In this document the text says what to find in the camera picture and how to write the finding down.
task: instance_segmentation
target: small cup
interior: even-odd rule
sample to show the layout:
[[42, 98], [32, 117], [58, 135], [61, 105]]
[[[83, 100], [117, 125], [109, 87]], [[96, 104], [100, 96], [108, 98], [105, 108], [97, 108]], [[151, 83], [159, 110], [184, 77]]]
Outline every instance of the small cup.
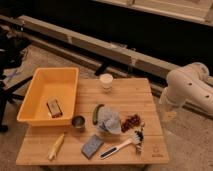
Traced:
[[73, 117], [72, 126], [79, 132], [84, 132], [85, 130], [85, 119], [83, 116], [78, 115]]
[[111, 74], [102, 74], [100, 76], [101, 86], [105, 93], [109, 93], [112, 90], [113, 76]]

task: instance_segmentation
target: concrete floor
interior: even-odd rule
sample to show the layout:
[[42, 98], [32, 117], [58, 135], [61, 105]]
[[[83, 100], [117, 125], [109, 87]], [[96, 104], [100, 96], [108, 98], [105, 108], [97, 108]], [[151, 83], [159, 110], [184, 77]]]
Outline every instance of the concrete floor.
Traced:
[[[17, 69], [18, 75], [12, 80], [6, 79], [8, 86], [17, 81], [33, 75], [38, 67], [64, 67], [77, 66], [80, 69], [80, 78], [95, 78], [94, 71], [80, 66], [71, 61], [65, 60], [55, 54], [34, 46], [29, 47], [29, 54], [23, 65]], [[13, 73], [15, 69], [7, 70], [7, 75]], [[17, 93], [24, 94], [27, 86], [22, 87]], [[158, 105], [158, 99], [155, 98], [159, 116], [161, 111]], [[19, 152], [27, 124], [18, 123], [16, 114], [21, 102], [15, 105], [8, 104], [5, 112], [4, 123], [9, 126], [6, 134], [0, 134], [0, 171], [20, 170], [20, 171], [40, 171], [36, 166], [16, 166], [15, 160]], [[177, 117], [170, 122], [162, 122], [165, 134], [170, 162], [166, 165], [151, 165], [148, 171], [211, 171], [213, 170], [213, 121], [202, 116], [196, 115], [184, 109], [181, 109]], [[137, 166], [60, 166], [52, 167], [53, 170], [140, 170]]]

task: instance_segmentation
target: white paper cup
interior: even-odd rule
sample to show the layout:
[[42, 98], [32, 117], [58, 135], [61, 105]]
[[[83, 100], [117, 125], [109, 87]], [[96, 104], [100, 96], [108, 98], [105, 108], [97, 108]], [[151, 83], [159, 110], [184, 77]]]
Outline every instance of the white paper cup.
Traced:
[[113, 76], [111, 74], [102, 74], [100, 76], [101, 86], [103, 91], [108, 93], [112, 90]]

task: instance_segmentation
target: wooden table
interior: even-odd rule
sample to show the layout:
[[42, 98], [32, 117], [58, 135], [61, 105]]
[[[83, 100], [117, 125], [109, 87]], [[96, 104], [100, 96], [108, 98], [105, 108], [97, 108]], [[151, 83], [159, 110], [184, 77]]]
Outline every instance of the wooden table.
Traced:
[[[119, 144], [128, 138], [128, 132], [119, 136], [103, 134], [92, 125], [92, 112], [97, 104], [105, 105], [119, 111], [124, 119], [127, 115], [138, 113], [144, 120], [144, 143], [141, 154], [136, 154], [133, 145], [104, 159], [99, 154], [109, 147]], [[86, 131], [78, 133], [70, 126], [31, 127], [29, 126], [20, 152], [17, 165], [132, 165], [168, 163], [169, 157], [164, 142], [162, 129], [147, 79], [115, 79], [109, 94], [102, 92], [99, 80], [81, 79], [78, 83], [75, 115], [86, 118]], [[64, 144], [58, 156], [48, 161], [47, 153], [55, 139], [67, 132]], [[82, 145], [93, 135], [101, 136], [105, 143], [99, 151], [88, 160], [81, 154]]]

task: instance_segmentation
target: table leg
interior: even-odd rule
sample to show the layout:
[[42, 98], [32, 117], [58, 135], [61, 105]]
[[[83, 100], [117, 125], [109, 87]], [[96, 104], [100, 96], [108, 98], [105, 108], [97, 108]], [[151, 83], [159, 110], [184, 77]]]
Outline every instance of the table leg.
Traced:
[[44, 171], [53, 171], [49, 166], [39, 166]]
[[140, 171], [146, 171], [149, 168], [149, 164], [144, 164]]

